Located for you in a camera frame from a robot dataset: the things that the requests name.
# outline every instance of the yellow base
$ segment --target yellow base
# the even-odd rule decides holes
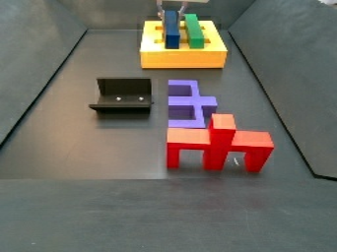
[[[184,22],[180,22],[180,48],[165,49],[160,21],[145,21],[140,44],[141,68],[223,68],[225,46],[212,21],[199,21],[205,38],[203,49],[189,49]]]

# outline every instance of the black holder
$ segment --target black holder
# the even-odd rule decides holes
[[[97,112],[149,112],[150,79],[98,78],[100,98],[89,108]]]

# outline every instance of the stacked blocks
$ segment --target stacked blocks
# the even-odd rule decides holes
[[[161,22],[144,22],[138,49],[141,68],[223,68],[227,50],[213,23],[199,21],[199,24],[203,30],[204,48],[189,48],[185,22],[180,22],[179,49],[165,49]]]
[[[168,81],[168,127],[205,128],[204,117],[215,113],[213,96],[200,96],[197,81]]]
[[[185,14],[185,34],[189,48],[204,48],[204,34],[195,14]]]
[[[237,131],[231,114],[213,114],[208,129],[168,128],[167,167],[179,167],[180,150],[203,150],[203,168],[221,170],[228,152],[244,153],[248,172],[259,172],[272,152],[267,132]]]
[[[179,49],[180,33],[177,24],[177,15],[175,11],[164,12],[162,19],[162,37],[164,37],[164,48]]]

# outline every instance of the dark surface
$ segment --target dark surface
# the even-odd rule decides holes
[[[85,27],[53,0],[0,0],[0,145]]]
[[[142,21],[157,20],[154,0],[57,0],[89,29],[141,29]],[[225,29],[255,0],[209,0],[191,3],[187,13],[211,17]],[[177,2],[162,2],[165,10],[179,10]]]
[[[0,152],[0,244],[6,252],[290,251],[337,246],[335,183],[311,178],[225,32],[223,70],[141,71],[133,31],[90,31]],[[148,119],[98,118],[97,76],[150,77]],[[239,129],[271,132],[260,174],[229,156],[223,173],[184,152],[165,171],[167,80],[197,79]],[[49,180],[52,178],[171,178]]]
[[[257,0],[229,33],[312,172],[337,178],[337,12]]]
[[[54,76],[30,114],[0,153],[1,178],[169,178],[244,176],[241,156],[227,159],[223,173],[201,171],[200,152],[183,152],[180,171],[167,171],[167,82],[199,80],[239,130],[268,131],[276,149],[261,177],[308,176],[306,166],[227,33],[225,66],[219,70],[141,70],[136,31],[89,31]],[[88,108],[100,95],[96,78],[148,77],[148,117],[116,119]]]
[[[311,178],[0,183],[6,252],[332,252],[335,182]]]

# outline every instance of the red block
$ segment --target red block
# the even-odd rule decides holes
[[[273,149],[267,132],[236,131],[231,114],[213,114],[208,129],[167,130],[167,167],[179,167],[180,150],[203,150],[203,168],[221,170],[228,152],[244,153],[248,172],[259,172]]]

